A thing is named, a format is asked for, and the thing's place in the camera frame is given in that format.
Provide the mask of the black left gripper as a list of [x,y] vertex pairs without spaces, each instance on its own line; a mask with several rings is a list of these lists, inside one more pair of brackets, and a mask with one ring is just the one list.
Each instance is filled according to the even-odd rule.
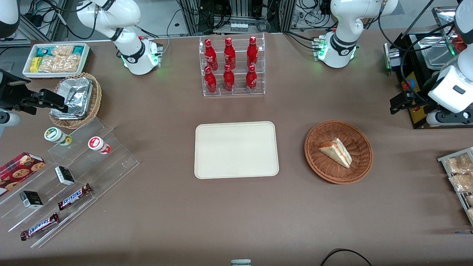
[[417,92],[404,90],[401,94],[390,99],[390,104],[390,113],[395,115],[401,110],[425,106],[426,101]]

